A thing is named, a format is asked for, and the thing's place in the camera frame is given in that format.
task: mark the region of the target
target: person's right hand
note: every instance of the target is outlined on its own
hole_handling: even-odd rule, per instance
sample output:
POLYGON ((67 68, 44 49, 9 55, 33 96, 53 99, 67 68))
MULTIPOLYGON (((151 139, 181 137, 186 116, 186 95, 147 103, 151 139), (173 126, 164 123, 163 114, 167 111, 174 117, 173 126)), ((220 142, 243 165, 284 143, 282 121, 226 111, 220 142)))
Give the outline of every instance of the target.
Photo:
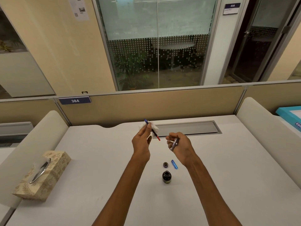
POLYGON ((169 133, 169 136, 166 137, 169 149, 172 147, 172 141, 175 141, 176 138, 179 138, 179 143, 173 149, 173 153, 175 153, 178 160, 187 167, 189 163, 191 163, 191 160, 196 157, 195 151, 191 145, 190 139, 181 132, 171 132, 169 133))

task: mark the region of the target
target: door hinge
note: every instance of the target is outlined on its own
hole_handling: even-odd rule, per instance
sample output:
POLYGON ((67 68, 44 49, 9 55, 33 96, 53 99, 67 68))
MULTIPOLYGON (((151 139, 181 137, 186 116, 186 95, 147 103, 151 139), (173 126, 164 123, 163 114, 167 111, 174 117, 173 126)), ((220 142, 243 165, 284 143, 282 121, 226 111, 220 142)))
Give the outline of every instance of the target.
POLYGON ((290 31, 291 26, 284 26, 284 28, 282 29, 282 33, 283 34, 287 34, 290 31))

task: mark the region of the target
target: person's left hand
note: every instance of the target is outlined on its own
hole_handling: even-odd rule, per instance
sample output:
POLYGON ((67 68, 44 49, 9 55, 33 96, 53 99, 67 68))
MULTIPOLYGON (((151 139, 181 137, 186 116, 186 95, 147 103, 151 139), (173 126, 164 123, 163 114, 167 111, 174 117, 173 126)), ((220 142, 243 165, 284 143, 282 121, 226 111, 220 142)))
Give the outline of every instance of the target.
POLYGON ((145 125, 132 139, 132 144, 134 147, 133 157, 137 157, 139 160, 144 160, 146 162, 150 159, 150 151, 148 149, 151 143, 151 124, 145 125))

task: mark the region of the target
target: grey pen barrel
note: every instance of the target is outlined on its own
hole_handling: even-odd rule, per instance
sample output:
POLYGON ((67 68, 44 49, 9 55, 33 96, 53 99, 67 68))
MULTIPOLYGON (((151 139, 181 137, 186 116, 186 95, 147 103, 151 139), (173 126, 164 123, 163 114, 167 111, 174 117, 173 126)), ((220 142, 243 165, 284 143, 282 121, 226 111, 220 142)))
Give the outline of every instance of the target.
POLYGON ((176 138, 175 141, 173 142, 170 150, 173 152, 174 148, 178 145, 179 143, 179 138, 176 138))

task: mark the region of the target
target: black bottle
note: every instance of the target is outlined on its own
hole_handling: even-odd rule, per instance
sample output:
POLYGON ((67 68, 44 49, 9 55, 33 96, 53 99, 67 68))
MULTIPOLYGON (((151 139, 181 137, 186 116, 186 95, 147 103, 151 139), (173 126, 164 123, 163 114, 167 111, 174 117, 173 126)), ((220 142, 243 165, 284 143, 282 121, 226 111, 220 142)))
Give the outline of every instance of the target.
POLYGON ((171 181, 171 173, 169 171, 164 171, 162 174, 163 182, 170 183, 171 181))

